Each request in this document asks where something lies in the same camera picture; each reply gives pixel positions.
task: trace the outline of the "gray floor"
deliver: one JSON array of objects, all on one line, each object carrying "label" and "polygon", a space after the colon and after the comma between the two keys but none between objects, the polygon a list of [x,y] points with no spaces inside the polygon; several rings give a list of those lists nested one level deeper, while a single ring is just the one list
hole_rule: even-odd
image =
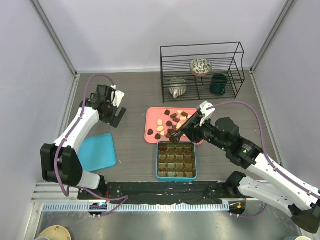
[{"label": "gray floor", "polygon": [[[105,176],[106,181],[157,181],[157,146],[147,143],[144,139],[147,110],[151,107],[196,108],[203,101],[165,102],[163,104],[159,72],[109,73],[108,75],[114,80],[117,89],[125,93],[121,106],[127,108],[127,112],[118,129],[99,122],[88,134],[88,137],[105,133],[111,133],[113,136],[117,164],[96,173]],[[91,74],[80,76],[70,122],[78,111],[90,76]],[[110,82],[104,77],[97,77],[89,86],[89,94],[96,91],[97,84],[110,85]],[[245,81],[236,100],[246,102],[258,111],[263,120],[264,131],[268,133],[248,71],[245,72]],[[225,101],[226,99],[215,99],[210,102],[217,104]],[[223,106],[214,113],[212,123],[214,124],[217,119],[223,117],[230,117],[240,127],[240,133],[243,137],[261,145],[256,118],[248,108],[238,104]],[[265,136],[267,151],[273,159],[276,159],[269,134]],[[253,174],[230,163],[226,159],[225,153],[211,144],[205,142],[197,146],[196,152],[198,181],[224,181],[233,171],[242,171],[258,179]]]}]

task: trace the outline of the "cup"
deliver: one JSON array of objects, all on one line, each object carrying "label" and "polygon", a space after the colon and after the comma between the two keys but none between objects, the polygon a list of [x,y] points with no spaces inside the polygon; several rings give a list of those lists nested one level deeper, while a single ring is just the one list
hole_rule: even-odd
[{"label": "cup", "polygon": [[182,77],[174,77],[171,79],[170,83],[169,92],[172,94],[174,99],[185,94],[187,85],[186,81]]}]

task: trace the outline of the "white bowl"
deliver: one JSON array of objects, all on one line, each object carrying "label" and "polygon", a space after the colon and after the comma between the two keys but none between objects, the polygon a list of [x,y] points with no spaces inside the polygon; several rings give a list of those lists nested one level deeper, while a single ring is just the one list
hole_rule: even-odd
[{"label": "white bowl", "polygon": [[204,77],[212,70],[212,64],[207,59],[196,58],[190,62],[190,70],[193,75]]}]

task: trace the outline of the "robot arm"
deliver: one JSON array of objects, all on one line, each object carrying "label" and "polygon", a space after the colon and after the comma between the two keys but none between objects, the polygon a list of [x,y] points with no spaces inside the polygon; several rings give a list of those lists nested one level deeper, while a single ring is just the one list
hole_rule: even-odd
[{"label": "robot arm", "polygon": [[62,144],[59,152],[62,161],[58,161],[57,165],[62,183],[72,187],[97,189],[96,192],[100,195],[105,193],[104,177],[83,170],[78,152],[85,137],[98,121],[118,127],[127,111],[122,108],[116,116],[124,96],[123,92],[116,90],[115,85],[98,85],[96,92],[86,98],[84,109],[83,102],[80,104],[77,115],[64,133],[53,144],[44,144],[40,150],[42,177],[45,181],[58,183],[54,161],[58,146]]},{"label": "robot arm", "polygon": [[185,134],[192,142],[205,140],[225,151],[235,165],[248,170],[268,183],[260,183],[235,171],[226,181],[239,195],[257,198],[290,216],[300,228],[316,233],[320,226],[320,194],[311,186],[278,165],[255,143],[241,137],[240,129],[229,118],[220,118],[211,125],[215,109],[203,102],[197,112],[171,135],[178,142]]}]

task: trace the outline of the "metal rack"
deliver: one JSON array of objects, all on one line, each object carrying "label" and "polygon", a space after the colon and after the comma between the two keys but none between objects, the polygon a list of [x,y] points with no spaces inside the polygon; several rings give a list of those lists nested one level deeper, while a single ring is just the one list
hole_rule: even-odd
[{"label": "metal rack", "polygon": [[[170,45],[160,47],[162,101],[190,101],[220,98],[236,98],[244,81],[244,48],[241,42],[221,42],[193,45]],[[203,77],[195,76],[190,70],[193,59],[207,59],[212,64],[211,72]],[[224,75],[226,82],[213,81],[213,76]],[[182,96],[173,98],[169,92],[171,79],[181,77],[186,86]],[[210,91],[212,85],[224,88],[221,94]]]}]

